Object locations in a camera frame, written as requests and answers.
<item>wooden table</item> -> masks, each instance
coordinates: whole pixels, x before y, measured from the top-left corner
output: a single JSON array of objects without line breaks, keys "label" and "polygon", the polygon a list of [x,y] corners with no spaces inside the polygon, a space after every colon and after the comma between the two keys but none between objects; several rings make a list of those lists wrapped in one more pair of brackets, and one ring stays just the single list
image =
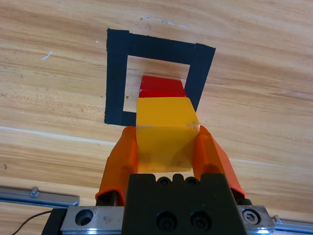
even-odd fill
[{"label": "wooden table", "polygon": [[[1,0],[0,185],[94,205],[123,129],[103,122],[109,27],[216,47],[201,123],[255,205],[313,220],[312,12],[310,0]],[[124,110],[143,74],[185,82],[188,69],[129,56]],[[0,227],[46,210],[0,203]],[[47,217],[20,234],[40,234]]]}]

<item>red cube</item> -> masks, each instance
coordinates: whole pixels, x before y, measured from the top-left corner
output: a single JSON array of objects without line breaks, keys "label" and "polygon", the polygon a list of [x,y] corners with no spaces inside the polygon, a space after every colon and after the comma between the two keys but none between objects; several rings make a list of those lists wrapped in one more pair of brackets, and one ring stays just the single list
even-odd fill
[{"label": "red cube", "polygon": [[143,76],[139,98],[145,97],[186,97],[186,93],[179,80]]}]

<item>black tape square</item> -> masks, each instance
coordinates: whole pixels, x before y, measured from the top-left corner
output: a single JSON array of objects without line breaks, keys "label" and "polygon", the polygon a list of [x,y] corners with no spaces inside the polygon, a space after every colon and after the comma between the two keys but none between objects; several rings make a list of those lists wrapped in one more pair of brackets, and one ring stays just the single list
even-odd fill
[{"label": "black tape square", "polygon": [[185,92],[197,110],[215,48],[108,29],[107,97],[104,122],[135,126],[136,113],[125,112],[127,58],[129,55],[190,65]]}]

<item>metal rail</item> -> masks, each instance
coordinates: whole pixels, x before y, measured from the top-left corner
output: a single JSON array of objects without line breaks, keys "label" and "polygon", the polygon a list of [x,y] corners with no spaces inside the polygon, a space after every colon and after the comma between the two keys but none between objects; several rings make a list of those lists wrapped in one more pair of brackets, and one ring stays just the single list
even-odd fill
[{"label": "metal rail", "polygon": [[79,196],[40,192],[36,187],[32,189],[0,187],[0,202],[68,208],[79,205]]}]

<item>wooden block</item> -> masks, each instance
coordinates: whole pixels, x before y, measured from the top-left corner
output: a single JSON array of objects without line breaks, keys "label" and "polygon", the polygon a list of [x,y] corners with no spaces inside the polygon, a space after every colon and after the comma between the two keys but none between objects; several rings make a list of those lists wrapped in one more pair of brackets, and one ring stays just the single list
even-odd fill
[{"label": "wooden block", "polygon": [[143,76],[139,98],[145,97],[186,97],[186,93],[179,80]]},{"label": "wooden block", "polygon": [[190,171],[199,121],[186,97],[139,98],[138,172]]}]

